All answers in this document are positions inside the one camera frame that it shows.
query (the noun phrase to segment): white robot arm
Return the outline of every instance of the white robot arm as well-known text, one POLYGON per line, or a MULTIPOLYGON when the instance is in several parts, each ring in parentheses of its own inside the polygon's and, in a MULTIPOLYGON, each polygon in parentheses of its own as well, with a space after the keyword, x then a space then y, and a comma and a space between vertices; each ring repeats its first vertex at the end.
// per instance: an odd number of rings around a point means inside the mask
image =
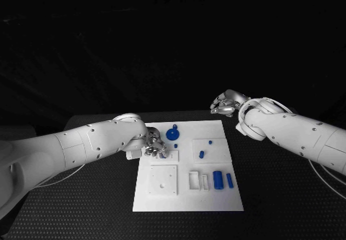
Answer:
POLYGON ((120 150, 127 159, 168 157, 161 132, 129 113, 68 131, 18 141, 0 141, 0 219, 26 193, 61 172, 120 150))
POLYGON ((246 136, 259 141, 269 137, 280 147, 346 175, 346 130, 293 114, 267 97, 251 99, 227 90, 212 102, 211 113, 233 117, 235 109, 235 128, 246 136))

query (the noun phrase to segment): white platform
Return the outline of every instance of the white platform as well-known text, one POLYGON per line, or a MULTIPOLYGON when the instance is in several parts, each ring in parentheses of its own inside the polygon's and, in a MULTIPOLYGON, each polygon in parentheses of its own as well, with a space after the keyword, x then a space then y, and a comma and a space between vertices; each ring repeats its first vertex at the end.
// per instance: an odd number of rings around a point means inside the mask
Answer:
POLYGON ((159 129, 162 139, 166 142, 168 149, 172 152, 171 159, 155 158, 145 156, 139 162, 137 185, 133 201, 135 212, 188 212, 188 211, 244 211, 241 194, 237 183, 237 176, 233 166, 230 150, 223 154, 227 159, 223 163, 197 163, 194 154, 194 140, 212 140, 212 145, 207 151, 211 153, 217 148, 225 150, 227 138, 224 132, 223 121, 185 121, 185 122, 155 122, 148 123, 148 127, 159 129), (178 125, 179 138, 171 141, 166 138, 166 131, 178 125), (158 179, 153 181, 152 167, 153 166, 176 166, 176 192, 168 188, 169 193, 165 194, 169 179, 158 179), (223 171, 224 189, 217 190, 214 185, 214 171, 223 171), (199 190, 191 190, 189 172, 198 172, 199 190), (231 173, 234 188, 230 188, 227 173, 231 173), (208 190, 204 189, 202 175, 208 178, 208 190), (159 191, 159 194, 152 194, 152 189, 159 191))

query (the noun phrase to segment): blue round knob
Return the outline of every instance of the blue round knob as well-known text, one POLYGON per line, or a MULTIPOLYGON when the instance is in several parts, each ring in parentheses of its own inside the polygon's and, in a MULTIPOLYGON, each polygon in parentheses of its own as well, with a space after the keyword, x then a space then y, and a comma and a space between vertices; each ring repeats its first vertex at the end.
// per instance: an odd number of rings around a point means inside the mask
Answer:
POLYGON ((176 124, 174 125, 174 128, 168 130, 166 137, 171 141, 179 139, 179 126, 176 124))

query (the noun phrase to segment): gray mesh surface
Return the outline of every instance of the gray mesh surface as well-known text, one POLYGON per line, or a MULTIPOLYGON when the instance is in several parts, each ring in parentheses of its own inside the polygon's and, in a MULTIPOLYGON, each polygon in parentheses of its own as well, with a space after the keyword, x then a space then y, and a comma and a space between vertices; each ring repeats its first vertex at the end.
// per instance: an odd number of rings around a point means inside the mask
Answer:
MULTIPOLYGON (((65 129, 117 115, 74 116, 65 129)), ((139 159, 127 160, 120 152, 86 165, 64 182, 31 192, 9 239, 346 239, 346 200, 323 184, 305 158, 237 131, 237 117, 208 110, 140 116, 148 123, 223 120, 244 212, 133 212, 139 159)))

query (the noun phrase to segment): black background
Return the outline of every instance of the black background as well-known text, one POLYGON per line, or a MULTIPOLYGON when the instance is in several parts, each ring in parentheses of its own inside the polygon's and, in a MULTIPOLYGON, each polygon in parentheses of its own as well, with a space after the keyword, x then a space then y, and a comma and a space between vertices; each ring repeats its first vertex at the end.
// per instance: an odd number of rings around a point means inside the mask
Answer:
POLYGON ((345 126, 342 6, 117 1, 0 8, 0 121, 205 110, 234 89, 345 126))

